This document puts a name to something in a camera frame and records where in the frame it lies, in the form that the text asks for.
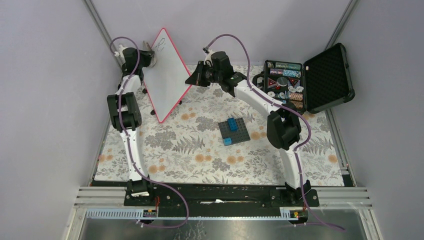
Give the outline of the red framed whiteboard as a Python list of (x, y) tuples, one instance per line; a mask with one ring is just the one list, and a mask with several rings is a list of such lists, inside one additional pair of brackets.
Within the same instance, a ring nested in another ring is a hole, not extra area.
[(190, 71), (166, 28), (159, 31), (152, 50), (156, 63), (143, 70), (143, 82), (157, 121), (162, 124), (190, 89), (185, 83)]

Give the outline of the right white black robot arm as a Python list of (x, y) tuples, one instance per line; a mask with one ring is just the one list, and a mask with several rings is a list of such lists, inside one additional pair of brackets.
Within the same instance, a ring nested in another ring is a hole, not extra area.
[(267, 139), (278, 149), (284, 167), (287, 201), (293, 206), (303, 203), (303, 207), (308, 207), (307, 192), (311, 185), (303, 173), (299, 155), (300, 121), (303, 117), (293, 104), (284, 104), (272, 98), (253, 85), (243, 73), (234, 71), (224, 51), (207, 48), (203, 51), (205, 59), (198, 62), (185, 83), (199, 87), (216, 83), (223, 92), (247, 103), (267, 119)]

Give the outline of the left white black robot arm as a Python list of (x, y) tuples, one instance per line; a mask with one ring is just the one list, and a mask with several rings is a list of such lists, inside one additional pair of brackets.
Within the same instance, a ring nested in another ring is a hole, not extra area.
[(114, 55), (123, 60), (122, 81), (117, 92), (108, 95), (106, 100), (112, 126), (119, 132), (127, 157), (129, 177), (125, 187), (126, 198), (137, 199), (142, 205), (148, 206), (154, 202), (155, 192), (152, 183), (147, 180), (149, 173), (142, 157), (142, 115), (136, 92), (144, 80), (143, 68), (154, 63), (154, 55), (151, 51), (122, 45)]

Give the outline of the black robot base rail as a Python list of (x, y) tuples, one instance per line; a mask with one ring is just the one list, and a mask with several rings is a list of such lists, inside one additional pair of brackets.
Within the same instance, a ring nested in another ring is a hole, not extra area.
[(150, 184), (147, 195), (132, 196), (125, 190), (124, 206), (156, 210), (161, 218), (254, 218), (279, 217), (281, 210), (302, 211), (306, 205), (320, 206), (318, 193), (309, 185), (300, 189), (273, 185)]

